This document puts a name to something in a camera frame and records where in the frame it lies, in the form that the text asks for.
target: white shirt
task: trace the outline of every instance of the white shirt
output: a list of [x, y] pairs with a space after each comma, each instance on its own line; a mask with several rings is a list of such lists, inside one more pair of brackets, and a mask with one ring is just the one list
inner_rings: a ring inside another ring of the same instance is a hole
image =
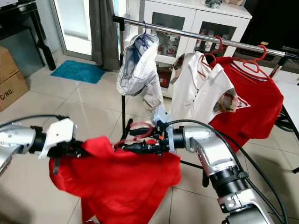
[[173, 120], [193, 119], [209, 123], [217, 115], [213, 108], [218, 99], [234, 88], [222, 66], [216, 64], [211, 69], [201, 62], [202, 55], [198, 51], [185, 55], [182, 71], [173, 84], [170, 109]]

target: blue bath mat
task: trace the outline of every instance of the blue bath mat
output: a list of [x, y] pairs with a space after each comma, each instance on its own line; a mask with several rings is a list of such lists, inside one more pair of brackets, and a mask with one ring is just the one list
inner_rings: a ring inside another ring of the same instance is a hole
[[97, 84], [104, 73], [105, 71], [96, 65], [67, 60], [63, 62], [62, 65], [60, 65], [57, 69], [55, 69], [51, 75]]

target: red shirt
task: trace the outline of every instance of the red shirt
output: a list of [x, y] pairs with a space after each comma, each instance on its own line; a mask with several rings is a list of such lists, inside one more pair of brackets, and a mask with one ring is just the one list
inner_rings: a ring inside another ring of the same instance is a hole
[[60, 189], [81, 197], [83, 222], [96, 216], [103, 224], [147, 224], [168, 188], [180, 181], [180, 158], [114, 152], [107, 137], [87, 140], [92, 156], [62, 157], [50, 178]]
[[[281, 111], [283, 95], [273, 79], [252, 83], [232, 69], [231, 57], [218, 57], [219, 63], [235, 86], [239, 96], [235, 113], [217, 115], [209, 124], [232, 137], [243, 146], [249, 139], [265, 139], [269, 136]], [[235, 152], [238, 148], [229, 142]]]

